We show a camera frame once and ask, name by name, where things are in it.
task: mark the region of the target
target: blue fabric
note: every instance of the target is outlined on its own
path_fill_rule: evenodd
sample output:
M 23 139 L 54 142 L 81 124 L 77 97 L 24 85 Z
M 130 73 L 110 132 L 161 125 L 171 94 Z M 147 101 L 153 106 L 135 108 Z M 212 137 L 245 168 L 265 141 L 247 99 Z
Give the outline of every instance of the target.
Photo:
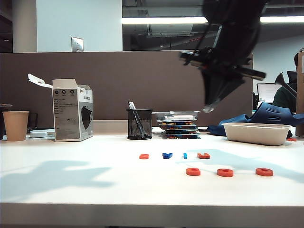
M 222 120 L 218 126 L 209 126 L 207 131 L 220 136 L 226 136 L 224 123 L 258 123 L 258 124 L 286 124 L 296 126 L 304 124 L 304 114 L 293 114 L 288 108 L 277 107 L 263 102 L 255 113 L 248 118 L 245 114 Z

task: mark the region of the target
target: fluorescent light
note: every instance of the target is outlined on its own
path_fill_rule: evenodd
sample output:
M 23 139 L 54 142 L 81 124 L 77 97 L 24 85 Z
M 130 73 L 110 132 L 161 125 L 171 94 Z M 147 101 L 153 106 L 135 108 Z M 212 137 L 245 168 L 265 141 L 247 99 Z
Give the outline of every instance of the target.
M 204 24 L 204 17 L 185 18 L 122 18 L 123 24 Z
M 261 17 L 262 23 L 300 23 L 304 22 L 304 16 L 289 17 Z M 204 24 L 207 23 L 204 17 L 184 18 L 122 18 L 123 24 Z
M 304 22 L 303 16 L 289 16 L 289 17 L 261 17 L 263 23 L 296 23 Z

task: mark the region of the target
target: cubicle partition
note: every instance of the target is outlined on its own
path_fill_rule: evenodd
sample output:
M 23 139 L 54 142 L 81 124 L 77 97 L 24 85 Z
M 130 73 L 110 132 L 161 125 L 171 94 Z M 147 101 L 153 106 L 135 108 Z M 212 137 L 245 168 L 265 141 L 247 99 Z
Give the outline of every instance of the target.
M 28 73 L 48 84 L 52 79 L 74 78 L 78 84 L 89 85 L 94 120 L 127 119 L 127 101 L 154 111 L 200 111 L 204 106 L 200 71 L 184 66 L 178 51 L 0 54 L 0 103 L 38 113 L 40 128 L 53 127 L 52 93 L 29 82 Z M 201 112 L 196 124 L 251 115 L 252 79 L 245 81 L 213 112 Z

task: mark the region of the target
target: stacked trays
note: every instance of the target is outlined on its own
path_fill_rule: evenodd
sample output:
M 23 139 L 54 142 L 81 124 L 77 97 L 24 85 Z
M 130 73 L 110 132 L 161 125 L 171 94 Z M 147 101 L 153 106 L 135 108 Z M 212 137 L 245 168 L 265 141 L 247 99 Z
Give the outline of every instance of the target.
M 198 139 L 198 128 L 193 123 L 199 111 L 195 112 L 153 112 L 157 114 L 159 127 L 165 130 L 162 135 L 168 139 Z

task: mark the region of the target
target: cardboard box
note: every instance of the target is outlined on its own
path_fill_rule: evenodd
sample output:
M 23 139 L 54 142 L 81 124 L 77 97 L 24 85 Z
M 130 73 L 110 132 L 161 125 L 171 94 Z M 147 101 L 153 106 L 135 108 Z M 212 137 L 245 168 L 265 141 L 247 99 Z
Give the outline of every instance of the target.
M 75 79 L 55 79 L 53 85 L 31 74 L 30 82 L 52 88 L 55 141 L 81 141 L 93 135 L 93 93 Z
M 296 113 L 304 113 L 304 52 L 298 53 Z M 295 135 L 304 136 L 304 124 L 296 126 Z

